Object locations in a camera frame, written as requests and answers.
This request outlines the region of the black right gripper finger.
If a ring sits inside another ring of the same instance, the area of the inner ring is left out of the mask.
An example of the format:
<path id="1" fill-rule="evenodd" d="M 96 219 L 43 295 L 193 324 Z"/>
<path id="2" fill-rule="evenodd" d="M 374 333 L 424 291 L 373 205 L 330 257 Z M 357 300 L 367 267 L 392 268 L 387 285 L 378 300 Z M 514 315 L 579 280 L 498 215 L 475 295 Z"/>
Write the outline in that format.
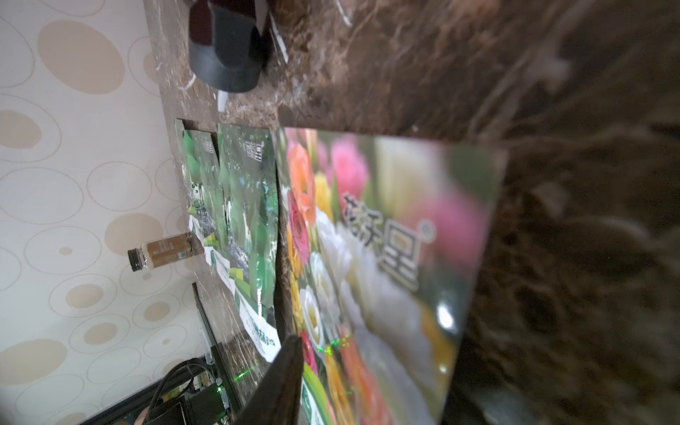
<path id="1" fill-rule="evenodd" d="M 302 338 L 288 336 L 234 424 L 297 424 L 304 364 Z"/>

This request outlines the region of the flower seed packet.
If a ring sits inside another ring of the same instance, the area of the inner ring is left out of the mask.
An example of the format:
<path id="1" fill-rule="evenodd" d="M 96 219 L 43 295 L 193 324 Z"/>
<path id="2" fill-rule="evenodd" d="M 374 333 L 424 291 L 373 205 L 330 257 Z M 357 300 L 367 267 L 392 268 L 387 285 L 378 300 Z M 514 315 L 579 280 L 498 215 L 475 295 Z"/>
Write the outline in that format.
<path id="1" fill-rule="evenodd" d="M 394 136 L 273 133 L 310 424 L 436 424 L 508 156 Z"/>

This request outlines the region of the green seed packet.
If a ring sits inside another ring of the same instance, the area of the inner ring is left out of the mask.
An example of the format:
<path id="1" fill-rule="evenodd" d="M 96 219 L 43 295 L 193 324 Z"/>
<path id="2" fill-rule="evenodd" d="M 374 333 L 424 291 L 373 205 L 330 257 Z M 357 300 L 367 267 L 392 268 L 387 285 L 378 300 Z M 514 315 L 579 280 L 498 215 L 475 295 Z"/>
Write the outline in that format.
<path id="1" fill-rule="evenodd" d="M 281 349 L 274 318 L 279 231 L 274 143 L 268 129 L 220 124 L 218 150 L 228 228 L 227 285 L 246 334 L 270 363 Z"/>
<path id="2" fill-rule="evenodd" d="M 188 129 L 183 120 L 175 120 L 184 189 L 188 200 L 189 231 L 200 243 L 205 263 L 215 267 L 219 245 L 212 217 L 211 179 L 216 161 L 211 134 Z"/>

